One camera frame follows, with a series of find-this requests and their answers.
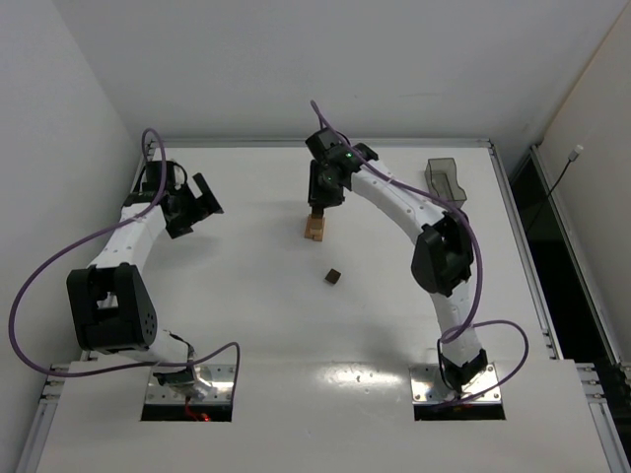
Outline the light wood plank block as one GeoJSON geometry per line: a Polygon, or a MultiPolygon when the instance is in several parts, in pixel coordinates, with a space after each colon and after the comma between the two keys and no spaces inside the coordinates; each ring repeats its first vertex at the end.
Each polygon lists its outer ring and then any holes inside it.
{"type": "Polygon", "coordinates": [[[313,241],[323,241],[324,231],[323,230],[314,230],[314,229],[306,229],[305,238],[313,241]]]}

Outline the dark wood small cube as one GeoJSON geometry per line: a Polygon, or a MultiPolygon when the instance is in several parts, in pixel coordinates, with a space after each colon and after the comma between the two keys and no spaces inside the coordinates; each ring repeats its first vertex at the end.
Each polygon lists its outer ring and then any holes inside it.
{"type": "Polygon", "coordinates": [[[324,277],[324,281],[330,285],[336,285],[338,283],[338,281],[341,278],[341,273],[334,269],[331,268],[325,275],[324,277]]]}

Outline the grey transparent plastic tray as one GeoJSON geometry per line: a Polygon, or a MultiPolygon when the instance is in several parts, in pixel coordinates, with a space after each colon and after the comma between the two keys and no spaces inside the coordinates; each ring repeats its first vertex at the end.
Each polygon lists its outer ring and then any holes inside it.
{"type": "Polygon", "coordinates": [[[454,158],[430,159],[425,168],[425,180],[431,195],[450,202],[458,209],[466,202],[466,192],[457,181],[454,158]]]}

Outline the light wood long block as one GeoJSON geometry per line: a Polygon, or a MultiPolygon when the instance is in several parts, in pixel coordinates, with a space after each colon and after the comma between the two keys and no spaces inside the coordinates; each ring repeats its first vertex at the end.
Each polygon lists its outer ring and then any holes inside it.
{"type": "Polygon", "coordinates": [[[322,231],[324,228],[325,218],[309,215],[307,218],[307,228],[312,232],[322,231]]]}

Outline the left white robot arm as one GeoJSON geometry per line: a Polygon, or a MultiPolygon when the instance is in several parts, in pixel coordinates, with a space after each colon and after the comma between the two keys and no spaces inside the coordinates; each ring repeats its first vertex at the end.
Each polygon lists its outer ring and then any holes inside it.
{"type": "Polygon", "coordinates": [[[190,394],[201,386],[203,370],[191,365],[192,345],[160,327],[142,279],[161,233],[183,237],[223,211],[201,173],[178,178],[181,170],[173,161],[144,166],[122,204],[120,227],[87,268],[70,272],[66,286],[83,350],[148,363],[160,385],[190,394]]]}

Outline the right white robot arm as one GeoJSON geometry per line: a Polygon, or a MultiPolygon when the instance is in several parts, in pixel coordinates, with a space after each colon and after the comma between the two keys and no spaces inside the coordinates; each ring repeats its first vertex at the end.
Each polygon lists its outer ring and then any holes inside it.
{"type": "Polygon", "coordinates": [[[474,250],[468,219],[427,192],[409,190],[368,146],[351,148],[328,128],[306,139],[312,160],[308,202],[316,216],[353,192],[381,210],[414,245],[411,273],[433,303],[441,330],[439,356],[444,383],[461,393],[487,365],[472,317],[480,286],[471,284],[474,250]]]}

